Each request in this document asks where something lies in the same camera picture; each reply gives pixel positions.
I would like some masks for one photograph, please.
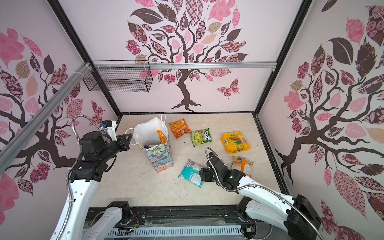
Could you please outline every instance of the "butterfly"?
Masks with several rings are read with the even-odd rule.
[[[229,99],[229,96],[231,96],[231,92],[233,93],[238,93],[239,92],[239,88],[238,88],[238,78],[236,78],[232,83],[231,83],[231,86],[229,88],[218,88],[217,90],[221,93],[224,93],[224,96],[228,97]]]

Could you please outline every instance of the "snack bag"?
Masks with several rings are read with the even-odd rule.
[[[203,166],[200,166],[199,164],[188,159],[188,162],[183,168],[183,171],[181,171],[179,178],[185,179],[188,182],[191,182],[196,186],[201,187],[203,182],[201,181],[199,172],[202,168]]]
[[[232,169],[237,169],[245,175],[251,177],[253,162],[239,156],[233,156]]]
[[[212,137],[209,133],[209,128],[191,131],[189,134],[191,135],[191,140],[194,147],[206,142],[212,142]]]
[[[177,121],[177,122],[171,122],[169,125],[170,125],[170,129],[175,135],[175,138],[179,138],[191,131],[185,119],[181,119],[180,121]]]
[[[251,147],[241,134],[241,132],[224,133],[221,137],[221,142],[228,154],[233,154],[241,151],[248,151]]]

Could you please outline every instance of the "cable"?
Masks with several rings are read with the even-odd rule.
[[[99,213],[93,218],[93,220],[92,220],[92,222],[91,222],[91,226],[90,226],[89,228],[91,228],[91,227],[93,226],[93,222],[95,221],[95,219],[96,219],[100,214],[103,214],[103,213],[105,213],[105,211],[99,212]]]
[[[92,121],[91,118],[89,118],[86,115],[79,114],[72,119],[72,131],[73,131],[73,133],[77,139],[77,142],[80,142],[80,137],[77,134],[76,129],[75,129],[75,121],[78,117],[86,118],[89,122],[91,122],[93,125],[95,125],[99,130],[101,130],[104,133],[107,133],[103,127],[100,127],[99,125],[97,125],[94,121]],[[75,166],[75,164],[77,163],[77,161],[80,161],[83,158],[83,148],[81,147],[80,144],[79,144],[79,146],[80,146],[79,156],[77,157],[76,161],[73,163],[72,167],[68,168],[67,174],[65,176],[65,184],[66,184],[67,191],[68,191],[69,204],[68,204],[68,210],[67,210],[67,213],[65,215],[63,225],[62,225],[59,233],[57,234],[56,240],[60,240],[61,236],[63,235],[63,232],[65,230],[65,227],[67,226],[68,219],[70,218],[71,211],[72,211],[73,193],[72,193],[72,188],[71,188],[71,183],[70,183],[70,173],[71,173],[73,167]]]
[[[249,184],[249,185],[245,185],[245,186],[242,186],[242,187],[239,187],[239,188],[236,188],[236,189],[233,189],[233,190],[228,190],[226,189],[223,184],[220,182],[219,178],[218,178],[218,175],[217,175],[217,172],[216,172],[216,168],[214,167],[214,165],[211,163],[211,160],[209,159],[209,156],[208,156],[208,151],[207,150],[211,150],[211,152],[213,152],[215,154],[215,156],[220,159],[218,157],[218,155],[215,153],[215,151],[212,150],[212,148],[210,147],[207,147],[205,149],[205,156],[207,157],[209,163],[211,164],[211,167],[212,169],[214,170],[215,172],[215,175],[216,175],[216,179],[218,181],[218,183],[220,184],[220,186],[227,192],[237,192],[239,190],[242,190],[244,188],[248,188],[248,187],[258,187],[258,188],[261,188],[261,189],[264,189],[270,193],[272,193],[273,195],[275,195],[276,197],[278,197],[279,199],[281,199],[283,202],[285,202],[286,204],[288,204],[291,208],[293,208],[296,212],[298,212],[308,223],[309,225],[315,230],[315,232],[317,233],[317,235],[319,236],[319,238],[321,240],[324,240],[324,237],[321,235],[321,233],[319,232],[319,230],[315,227],[315,225],[313,225],[313,223],[311,223],[311,221],[300,211],[298,210],[293,204],[291,204],[290,202],[288,202],[286,199],[282,198],[280,195],[278,195],[277,193],[275,193],[273,190],[267,188],[267,187],[264,187],[262,185],[257,185],[257,184]]]

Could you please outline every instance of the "wall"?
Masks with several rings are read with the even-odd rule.
[[[45,0],[2,4],[0,17],[0,149],[83,63]],[[100,92],[81,81],[0,175],[1,239],[49,239],[67,196],[65,174],[79,148],[70,120],[116,119]],[[82,136],[94,131],[78,119]]]
[[[382,239],[383,17],[378,0],[314,2],[260,114],[326,239]]]
[[[101,0],[61,1],[93,60],[148,58],[151,64],[206,62],[209,58],[213,62],[276,61],[300,3],[300,0],[120,0],[108,4]],[[190,23],[190,30],[183,27],[185,22]],[[135,24],[143,37],[136,35]],[[231,47],[224,45],[230,42]],[[149,93],[111,94],[122,112],[254,111],[270,69],[220,72],[200,69],[180,73],[178,78],[177,70],[153,71]],[[190,79],[191,73],[198,80]]]

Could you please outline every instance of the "beige floor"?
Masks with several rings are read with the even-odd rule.
[[[123,134],[127,128],[134,128],[138,123],[154,117],[160,118],[160,115],[125,115],[117,134]],[[209,128],[212,142],[193,147],[189,134],[175,139],[169,123],[182,118],[185,118],[191,130]],[[280,191],[252,114],[167,114],[166,125],[174,166],[156,173],[140,148],[137,145],[131,146],[130,150],[119,153],[113,168],[103,174],[91,207],[106,207],[112,201],[121,200],[127,200],[130,206],[238,204],[241,195],[226,192],[214,182],[204,182],[199,188],[178,178],[188,159],[202,166],[206,165],[206,147],[211,147],[230,168],[233,158],[225,152],[220,138],[224,133],[232,131],[242,132],[251,147],[238,155],[255,163],[252,178],[260,184]]]

